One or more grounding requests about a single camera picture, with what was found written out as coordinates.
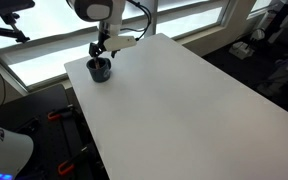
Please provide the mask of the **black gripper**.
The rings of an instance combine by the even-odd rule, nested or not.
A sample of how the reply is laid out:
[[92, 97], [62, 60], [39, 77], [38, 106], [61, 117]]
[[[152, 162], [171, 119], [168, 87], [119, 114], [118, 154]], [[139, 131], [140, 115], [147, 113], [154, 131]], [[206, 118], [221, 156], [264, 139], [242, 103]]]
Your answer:
[[[106, 51], [104, 42], [110, 38], [110, 35], [105, 33], [105, 32], [99, 32], [98, 33], [98, 43], [91, 43], [89, 46], [89, 54], [90, 56], [93, 58], [94, 60], [94, 64], [95, 64], [95, 60], [98, 60], [98, 56], [101, 54], [101, 51]], [[116, 51], [112, 51], [111, 52], [111, 57], [115, 58], [116, 54], [117, 54], [118, 50]]]

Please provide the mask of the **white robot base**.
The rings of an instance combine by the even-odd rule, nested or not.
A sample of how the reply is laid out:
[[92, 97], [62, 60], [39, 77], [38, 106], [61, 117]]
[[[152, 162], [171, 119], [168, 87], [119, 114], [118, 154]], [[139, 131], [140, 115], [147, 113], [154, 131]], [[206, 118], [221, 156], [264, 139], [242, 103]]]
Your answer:
[[0, 127], [0, 180], [15, 180], [33, 154], [33, 140]]

